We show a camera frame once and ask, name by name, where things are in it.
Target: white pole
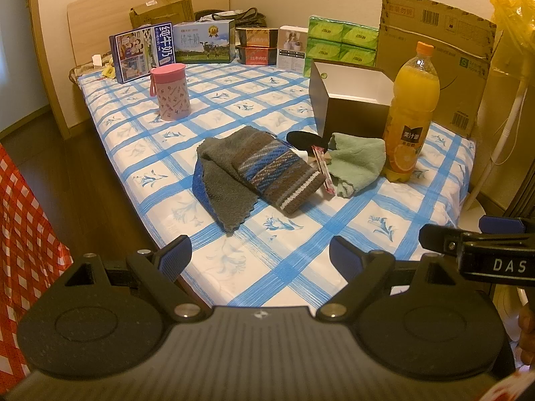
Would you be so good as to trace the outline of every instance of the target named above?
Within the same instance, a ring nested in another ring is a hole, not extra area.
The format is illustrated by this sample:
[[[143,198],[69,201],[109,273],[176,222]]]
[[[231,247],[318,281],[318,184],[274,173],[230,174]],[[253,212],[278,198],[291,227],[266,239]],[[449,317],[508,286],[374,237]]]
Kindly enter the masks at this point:
[[[522,102],[524,100],[524,96],[526,95],[526,91],[528,90],[528,81],[529,81],[529,72],[530,72],[529,69],[530,69],[529,58],[525,58],[524,64],[522,67],[522,77],[520,79],[520,84],[518,85],[518,90],[516,91],[515,100],[513,102],[513,106],[511,107],[511,112],[509,113],[509,117],[507,118],[507,122],[505,124],[504,130],[502,131],[500,139],[498,140],[498,143],[496,144],[496,147],[494,148],[494,151],[492,152],[491,158],[489,162],[487,163],[485,170],[479,177],[477,183],[475,184],[472,190],[472,193],[470,193],[470,195],[468,196],[464,204],[465,210],[470,209],[470,207],[472,206],[472,203],[473,201],[475,201],[475,198],[481,191],[483,184],[486,182],[487,178],[491,174],[494,164],[498,162],[498,158],[500,154],[502,153],[502,151],[504,150],[505,143],[507,139],[509,138],[509,135],[511,134],[511,129],[513,128],[516,117],[518,116],[518,112],[520,111]]]

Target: black round object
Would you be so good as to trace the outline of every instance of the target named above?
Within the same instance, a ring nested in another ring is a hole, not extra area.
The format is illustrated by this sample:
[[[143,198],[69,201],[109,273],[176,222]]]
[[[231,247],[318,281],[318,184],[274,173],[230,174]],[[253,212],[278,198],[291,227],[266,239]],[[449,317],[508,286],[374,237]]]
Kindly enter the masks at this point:
[[[145,360],[160,340],[159,312],[137,297],[94,285],[50,293],[17,333],[26,359],[40,371],[64,378],[115,374]]]
[[[488,371],[504,341],[497,312],[469,288],[430,285],[372,303],[358,338],[378,362],[417,379],[456,380]]]
[[[327,149],[327,142],[313,132],[290,131],[286,135],[286,141],[296,149],[300,151],[307,151],[309,154],[313,154],[313,145]]]

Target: cup handle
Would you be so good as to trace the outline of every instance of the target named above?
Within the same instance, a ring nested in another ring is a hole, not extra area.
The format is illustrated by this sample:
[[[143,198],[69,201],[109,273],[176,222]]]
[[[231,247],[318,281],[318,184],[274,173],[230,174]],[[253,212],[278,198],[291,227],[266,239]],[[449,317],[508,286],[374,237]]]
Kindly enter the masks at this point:
[[[156,84],[154,84],[154,76],[150,75],[150,90],[149,93],[151,96],[156,96]]]

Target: red and white checkered cloth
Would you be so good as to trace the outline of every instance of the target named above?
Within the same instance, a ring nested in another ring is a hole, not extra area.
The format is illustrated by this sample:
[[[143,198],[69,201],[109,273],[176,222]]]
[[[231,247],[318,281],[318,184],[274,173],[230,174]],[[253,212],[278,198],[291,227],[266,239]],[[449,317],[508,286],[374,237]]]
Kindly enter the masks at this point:
[[[3,394],[28,373],[17,345],[17,323],[72,264],[72,259],[2,145],[0,222],[0,394]]]

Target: silver bolt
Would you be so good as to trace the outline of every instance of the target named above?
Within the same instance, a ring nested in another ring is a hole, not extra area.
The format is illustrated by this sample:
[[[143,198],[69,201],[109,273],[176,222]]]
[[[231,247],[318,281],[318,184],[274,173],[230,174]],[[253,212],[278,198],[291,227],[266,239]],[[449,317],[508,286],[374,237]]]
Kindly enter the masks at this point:
[[[191,318],[192,316],[199,315],[201,308],[193,303],[182,303],[175,307],[175,314],[183,318]]]
[[[347,308],[340,303],[327,303],[320,308],[320,312],[329,318],[336,318],[345,315]]]

